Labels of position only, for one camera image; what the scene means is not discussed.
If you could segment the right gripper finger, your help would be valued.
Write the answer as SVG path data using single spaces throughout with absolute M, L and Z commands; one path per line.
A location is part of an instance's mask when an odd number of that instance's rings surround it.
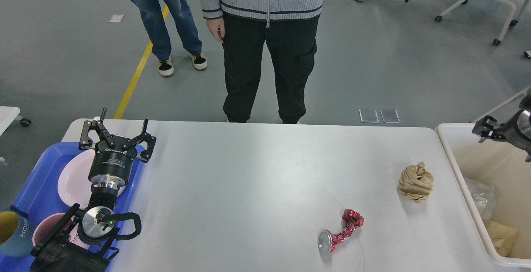
M 497 142 L 506 142 L 506 136 L 503 133 L 502 127 L 503 123 L 499 124 L 494 117 L 487 115 L 475 123 L 472 133 L 479 136 L 478 143 L 483 143 L 488 139 Z

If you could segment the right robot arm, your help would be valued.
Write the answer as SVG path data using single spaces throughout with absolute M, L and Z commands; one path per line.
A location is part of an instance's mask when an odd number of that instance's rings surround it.
M 486 115 L 478 120 L 472 133 L 480 136 L 480 143 L 486 139 L 498 142 L 508 142 L 516 148 L 526 151 L 526 162 L 531 161 L 531 97 L 527 94 L 519 104 L 519 111 L 505 123 Z

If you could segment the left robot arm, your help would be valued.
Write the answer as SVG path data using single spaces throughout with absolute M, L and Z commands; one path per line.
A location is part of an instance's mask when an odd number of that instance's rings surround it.
M 148 119 L 134 138 L 110 134 L 104 126 L 107 109 L 85 121 L 78 142 L 81 151 L 93 150 L 88 180 L 91 196 L 85 208 L 78 203 L 37 243 L 31 272 L 104 272 L 119 253 L 116 240 L 131 240 L 141 233 L 137 213 L 117 213 L 118 193 L 127 187 L 135 159 L 147 163 L 156 144 Z

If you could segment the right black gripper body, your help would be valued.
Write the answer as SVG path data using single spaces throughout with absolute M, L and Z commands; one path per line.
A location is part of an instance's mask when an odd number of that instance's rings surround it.
M 499 127 L 500 133 L 505 137 L 506 142 L 526 151 L 528 154 L 526 162 L 531 161 L 531 123 L 530 111 L 520 110 L 506 123 Z

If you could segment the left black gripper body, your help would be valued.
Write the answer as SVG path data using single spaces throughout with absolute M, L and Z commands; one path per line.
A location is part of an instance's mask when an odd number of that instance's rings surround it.
M 93 187 L 121 189 L 129 183 L 136 148 L 120 151 L 115 148 L 95 146 L 95 156 L 88 180 Z

